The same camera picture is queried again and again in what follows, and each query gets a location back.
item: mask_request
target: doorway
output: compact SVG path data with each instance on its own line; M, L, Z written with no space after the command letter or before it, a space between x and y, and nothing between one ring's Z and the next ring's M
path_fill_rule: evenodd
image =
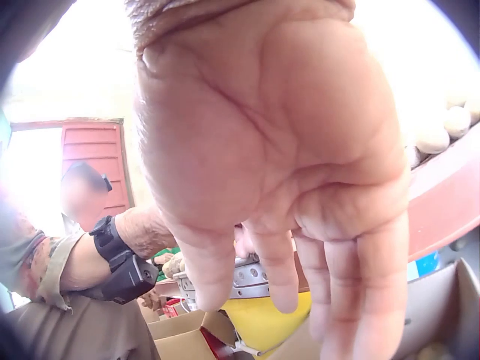
M49 214L55 212L60 204L56 199L60 193L61 136L61 128L13 132L4 154L2 172L7 191L32 224L44 231ZM13 305L8 308L4 304L5 311L30 301L17 293L8 294L3 286L0 292L1 297L10 298Z

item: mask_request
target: metal bracket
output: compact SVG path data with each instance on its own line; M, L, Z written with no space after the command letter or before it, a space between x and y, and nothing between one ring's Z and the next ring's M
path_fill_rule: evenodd
M195 299L195 288L188 279L187 273L175 274L173 279L177 281L184 298ZM270 296L268 278L265 270L259 263L258 256L252 254L247 259L237 257L235 259L235 272L230 299L264 298L268 296Z

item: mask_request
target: red box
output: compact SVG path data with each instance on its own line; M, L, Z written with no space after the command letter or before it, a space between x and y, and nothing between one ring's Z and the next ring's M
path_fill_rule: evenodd
M178 316L179 313L175 309L175 305L180 304L180 299L170 299L165 305L163 305L162 310L167 318Z

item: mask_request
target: door frame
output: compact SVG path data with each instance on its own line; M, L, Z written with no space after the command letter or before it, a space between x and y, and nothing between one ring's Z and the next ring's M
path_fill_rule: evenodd
M12 132L38 129L63 128L64 125L85 125L91 124L116 124L120 127L120 151L122 156L123 172L125 176L125 188L127 190L127 199L129 207L135 207L133 198L132 183L130 180L130 172L127 163L127 151L125 148L125 133L123 127L123 118L66 118L65 120L52 121L31 121L31 122L11 122L10 128Z

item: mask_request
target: finger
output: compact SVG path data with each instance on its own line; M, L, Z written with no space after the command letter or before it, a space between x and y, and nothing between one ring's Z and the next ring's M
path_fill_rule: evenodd
M144 306L151 309L153 307L153 304L152 304L152 299L150 298L150 294L145 294L144 295Z
M152 299L152 310L157 311L160 308L160 297L155 292L150 292Z
M321 358L351 359L364 299L357 241L330 241L324 248L332 305Z
M330 323L330 274L325 259L324 242L305 236L300 229L292 235L297 246L297 254L310 287L312 309L310 310L310 330L312 337L322 341Z
M198 308L216 311L229 299L235 268L233 229L203 230L171 225L195 287Z
M244 228L234 228L235 233L235 253L238 257L246 259L249 254L254 253L252 239L246 234Z
M275 307L284 313L294 312L298 305L299 279L290 232L259 234L248 228L245 231L268 276Z
M358 239L365 302L354 359L390 359L398 347L407 304L408 239L407 211Z

